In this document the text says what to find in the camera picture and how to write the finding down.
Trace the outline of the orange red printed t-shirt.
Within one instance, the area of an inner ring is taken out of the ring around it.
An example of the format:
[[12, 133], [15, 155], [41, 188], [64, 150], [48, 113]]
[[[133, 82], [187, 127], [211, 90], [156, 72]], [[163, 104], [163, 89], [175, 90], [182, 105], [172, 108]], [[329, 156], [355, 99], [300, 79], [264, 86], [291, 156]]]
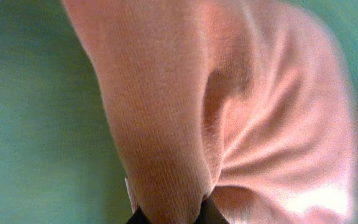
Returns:
[[281, 1], [64, 1], [133, 209], [353, 223], [358, 119], [337, 40]]

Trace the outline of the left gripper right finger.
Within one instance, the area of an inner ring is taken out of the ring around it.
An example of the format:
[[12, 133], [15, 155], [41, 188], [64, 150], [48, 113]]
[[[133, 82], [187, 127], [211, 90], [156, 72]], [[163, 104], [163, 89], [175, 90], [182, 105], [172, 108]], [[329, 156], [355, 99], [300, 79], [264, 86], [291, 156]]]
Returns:
[[208, 197], [201, 204], [201, 210], [195, 224], [229, 224], [216, 207], [213, 199]]

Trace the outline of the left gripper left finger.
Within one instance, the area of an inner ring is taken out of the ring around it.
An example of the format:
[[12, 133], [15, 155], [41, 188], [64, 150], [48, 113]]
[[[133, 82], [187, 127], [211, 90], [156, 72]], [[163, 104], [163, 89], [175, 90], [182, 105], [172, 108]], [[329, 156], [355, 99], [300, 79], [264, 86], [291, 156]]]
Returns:
[[132, 214], [130, 219], [128, 219], [126, 224], [151, 224], [151, 222], [145, 216], [142, 209], [138, 207], [136, 211]]

